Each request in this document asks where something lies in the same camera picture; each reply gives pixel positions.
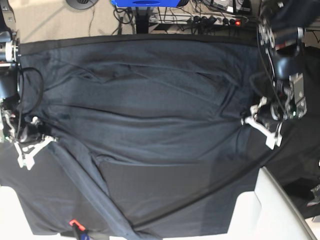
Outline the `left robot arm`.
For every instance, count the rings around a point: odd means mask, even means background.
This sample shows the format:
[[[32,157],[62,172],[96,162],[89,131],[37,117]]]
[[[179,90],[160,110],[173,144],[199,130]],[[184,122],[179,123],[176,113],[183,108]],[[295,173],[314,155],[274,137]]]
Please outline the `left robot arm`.
[[[320,16],[320,2],[263,0],[259,10],[257,47],[272,95],[263,95],[241,123],[265,135],[265,144],[272,150],[281,145],[283,122],[301,119],[307,113],[303,38]]]

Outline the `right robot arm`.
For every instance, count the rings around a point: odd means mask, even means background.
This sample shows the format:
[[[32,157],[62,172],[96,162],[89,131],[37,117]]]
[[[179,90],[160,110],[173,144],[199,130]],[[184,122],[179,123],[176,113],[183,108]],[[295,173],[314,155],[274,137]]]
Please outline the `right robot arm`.
[[[0,2],[0,142],[14,145],[21,168],[31,170],[35,156],[57,138],[47,133],[44,123],[34,116],[26,121],[23,113],[24,73],[21,66],[20,37],[14,11],[7,0]]]

